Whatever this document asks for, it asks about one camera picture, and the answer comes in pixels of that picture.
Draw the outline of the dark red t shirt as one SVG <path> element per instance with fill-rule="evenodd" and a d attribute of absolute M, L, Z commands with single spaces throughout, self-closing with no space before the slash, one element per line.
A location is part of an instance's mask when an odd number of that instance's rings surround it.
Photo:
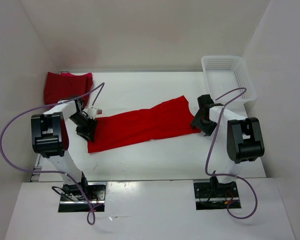
<path fill-rule="evenodd" d="M 45 105 L 88 93 L 93 85 L 92 73 L 73 75 L 71 73 L 47 73 L 43 91 Z"/>

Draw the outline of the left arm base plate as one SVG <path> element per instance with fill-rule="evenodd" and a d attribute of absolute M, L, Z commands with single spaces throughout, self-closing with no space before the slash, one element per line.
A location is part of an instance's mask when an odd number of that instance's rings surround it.
<path fill-rule="evenodd" d="M 70 191 L 65 185 L 62 187 L 53 186 L 51 189 L 60 196 L 59 213 L 87 213 L 89 211 L 89 205 L 79 190 Z M 106 184 L 89 183 L 86 186 L 86 190 L 86 196 L 93 207 L 93 211 L 104 212 Z"/>

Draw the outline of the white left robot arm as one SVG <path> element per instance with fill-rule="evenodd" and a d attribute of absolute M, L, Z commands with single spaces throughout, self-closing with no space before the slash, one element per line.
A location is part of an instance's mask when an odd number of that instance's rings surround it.
<path fill-rule="evenodd" d="M 84 100 L 63 99 L 43 114 L 31 116 L 32 148 L 35 153 L 48 159 L 59 172 L 70 174 L 74 180 L 62 174 L 62 193 L 69 200 L 86 199 L 90 194 L 84 173 L 75 165 L 68 151 L 69 136 L 66 120 L 76 124 L 76 134 L 87 142 L 94 142 L 98 121 L 84 111 Z"/>

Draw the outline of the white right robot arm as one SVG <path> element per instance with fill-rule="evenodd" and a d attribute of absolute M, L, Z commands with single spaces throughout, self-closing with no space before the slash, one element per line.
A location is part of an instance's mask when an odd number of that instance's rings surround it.
<path fill-rule="evenodd" d="M 241 171 L 240 164 L 254 162 L 265 153 L 260 122 L 256 117 L 245 117 L 215 103 L 209 94 L 197 98 L 199 109 L 191 121 L 191 126 L 211 136 L 217 124 L 226 130 L 226 152 L 228 164 L 216 171 L 216 180 L 209 184 L 210 193 L 219 197 L 227 190 L 227 185 L 235 180 Z"/>

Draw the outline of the bright red t shirt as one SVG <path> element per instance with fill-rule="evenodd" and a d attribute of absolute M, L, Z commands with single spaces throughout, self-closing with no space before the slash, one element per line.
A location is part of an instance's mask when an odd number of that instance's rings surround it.
<path fill-rule="evenodd" d="M 97 118 L 94 142 L 87 143 L 90 154 L 151 140 L 200 133 L 192 127 L 194 116 L 185 96 L 164 101 L 152 108 Z"/>

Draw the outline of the pink red t shirt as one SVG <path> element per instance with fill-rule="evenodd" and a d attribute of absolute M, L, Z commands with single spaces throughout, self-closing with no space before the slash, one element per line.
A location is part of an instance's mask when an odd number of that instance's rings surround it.
<path fill-rule="evenodd" d="M 79 77 L 79 76 L 85 76 L 85 77 L 89 77 L 89 78 L 93 77 L 93 74 L 91 72 L 85 73 L 85 74 L 73 74 L 70 72 L 61 72 L 60 75 L 66 76 L 66 77 Z"/>

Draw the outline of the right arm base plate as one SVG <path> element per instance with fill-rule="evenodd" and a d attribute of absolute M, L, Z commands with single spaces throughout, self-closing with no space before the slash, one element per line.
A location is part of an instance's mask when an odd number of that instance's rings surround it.
<path fill-rule="evenodd" d="M 196 210 L 240 209 L 241 203 L 235 181 L 219 183 L 216 177 L 193 182 Z"/>

